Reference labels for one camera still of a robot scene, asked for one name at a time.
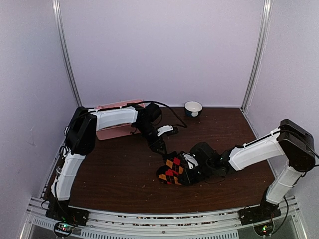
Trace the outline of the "black red yellow argyle sock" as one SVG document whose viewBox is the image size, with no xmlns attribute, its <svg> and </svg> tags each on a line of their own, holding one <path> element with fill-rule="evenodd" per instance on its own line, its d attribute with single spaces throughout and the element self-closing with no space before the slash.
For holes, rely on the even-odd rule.
<svg viewBox="0 0 319 239">
<path fill-rule="evenodd" d="M 188 160 L 193 160 L 192 154 L 185 153 L 184 151 L 177 153 L 176 151 L 166 154 L 163 156 L 164 166 L 160 167 L 156 171 L 157 178 L 163 184 L 175 184 L 189 186 L 191 185 L 191 180 L 189 178 L 189 165 L 191 162 Z"/>
</svg>

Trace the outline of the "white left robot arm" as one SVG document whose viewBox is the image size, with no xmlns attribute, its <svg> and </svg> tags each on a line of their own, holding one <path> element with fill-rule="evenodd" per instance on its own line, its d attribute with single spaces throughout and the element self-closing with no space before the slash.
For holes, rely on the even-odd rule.
<svg viewBox="0 0 319 239">
<path fill-rule="evenodd" d="M 57 169 L 57 176 L 51 186 L 49 201 L 53 214 L 61 221 L 67 221 L 72 216 L 71 209 L 64 203 L 70 198 L 71 188 L 82 161 L 95 147 L 98 131 L 129 124 L 142 134 L 151 151 L 166 153 L 162 135 L 173 131 L 173 126 L 154 128 L 153 122 L 160 116 L 161 108 L 153 102 L 145 107 L 140 102 L 113 103 L 92 109 L 78 107 L 65 130 L 64 163 Z"/>
</svg>

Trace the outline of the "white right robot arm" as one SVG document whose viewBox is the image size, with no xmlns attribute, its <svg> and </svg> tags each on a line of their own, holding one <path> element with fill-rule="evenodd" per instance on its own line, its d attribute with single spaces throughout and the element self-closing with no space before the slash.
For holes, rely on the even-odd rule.
<svg viewBox="0 0 319 239">
<path fill-rule="evenodd" d="M 280 126 L 269 134 L 222 154 L 205 142 L 196 144 L 189 153 L 181 155 L 184 171 L 178 181 L 182 185 L 193 185 L 211 176 L 225 177 L 229 173 L 281 156 L 287 159 L 284 169 L 265 190 L 256 208 L 256 216 L 265 220 L 297 181 L 316 165 L 313 136 L 289 119 L 281 121 Z"/>
</svg>

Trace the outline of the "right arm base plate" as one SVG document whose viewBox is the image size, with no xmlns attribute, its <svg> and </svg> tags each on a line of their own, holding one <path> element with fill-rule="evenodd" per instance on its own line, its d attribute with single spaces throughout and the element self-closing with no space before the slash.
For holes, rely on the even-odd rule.
<svg viewBox="0 0 319 239">
<path fill-rule="evenodd" d="M 241 225 L 255 224 L 262 221 L 270 221 L 273 217 L 279 217 L 281 211 L 278 206 L 255 206 L 240 209 L 238 211 Z"/>
</svg>

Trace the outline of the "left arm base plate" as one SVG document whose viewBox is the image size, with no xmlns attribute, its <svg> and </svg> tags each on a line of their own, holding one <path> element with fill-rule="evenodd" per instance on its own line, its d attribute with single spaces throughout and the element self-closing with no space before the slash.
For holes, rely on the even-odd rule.
<svg viewBox="0 0 319 239">
<path fill-rule="evenodd" d="M 72 207 L 63 207 L 58 204 L 49 204 L 46 217 L 76 226 L 86 226 L 89 211 Z"/>
</svg>

